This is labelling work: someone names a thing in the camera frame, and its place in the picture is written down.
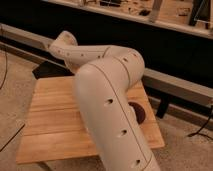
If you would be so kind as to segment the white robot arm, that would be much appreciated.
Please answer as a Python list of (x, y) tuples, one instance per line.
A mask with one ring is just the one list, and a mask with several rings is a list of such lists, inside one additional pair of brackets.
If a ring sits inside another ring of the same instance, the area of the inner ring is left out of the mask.
[(141, 54), (116, 45), (83, 46), (68, 31), (49, 52), (75, 74), (74, 97), (106, 171), (161, 171), (126, 95), (143, 76)]

